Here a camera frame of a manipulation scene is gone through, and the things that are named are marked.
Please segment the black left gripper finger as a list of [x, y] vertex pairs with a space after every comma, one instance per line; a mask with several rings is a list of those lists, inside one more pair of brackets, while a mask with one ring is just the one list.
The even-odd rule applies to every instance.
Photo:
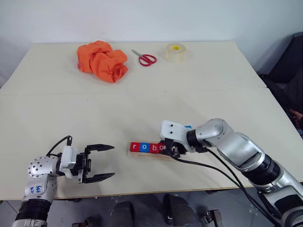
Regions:
[[93, 144], [93, 145], [87, 145], [85, 148], [85, 153], [90, 153], [92, 151], [106, 151], [114, 149], [115, 147], [105, 144]]
[[105, 173], [105, 174], [98, 174], [98, 175], [94, 175], [93, 177], [85, 177], [84, 178], [84, 183], [97, 183], [97, 182], [101, 182], [103, 180], [106, 180], [112, 176], [114, 176], [115, 173]]

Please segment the bystander hand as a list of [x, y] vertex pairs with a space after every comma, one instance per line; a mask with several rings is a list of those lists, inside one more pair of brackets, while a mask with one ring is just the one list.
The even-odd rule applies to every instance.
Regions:
[[303, 129], [303, 114], [293, 109], [290, 109], [290, 112], [293, 115], [296, 128]]

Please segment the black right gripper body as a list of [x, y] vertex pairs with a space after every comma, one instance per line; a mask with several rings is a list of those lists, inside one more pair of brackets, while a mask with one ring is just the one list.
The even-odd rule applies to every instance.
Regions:
[[177, 152], [177, 158], [179, 158], [181, 155], [185, 155], [187, 153], [187, 150], [182, 144], [172, 141], [172, 150], [170, 152]]

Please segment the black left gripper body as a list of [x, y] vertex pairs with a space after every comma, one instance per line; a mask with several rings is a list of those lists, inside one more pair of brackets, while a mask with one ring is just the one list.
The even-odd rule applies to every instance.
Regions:
[[91, 160], [89, 159], [91, 151], [92, 148], [85, 148], [84, 152], [77, 155], [75, 169], [77, 171], [78, 183], [92, 183], [92, 179], [87, 178], [87, 174], [91, 168]]

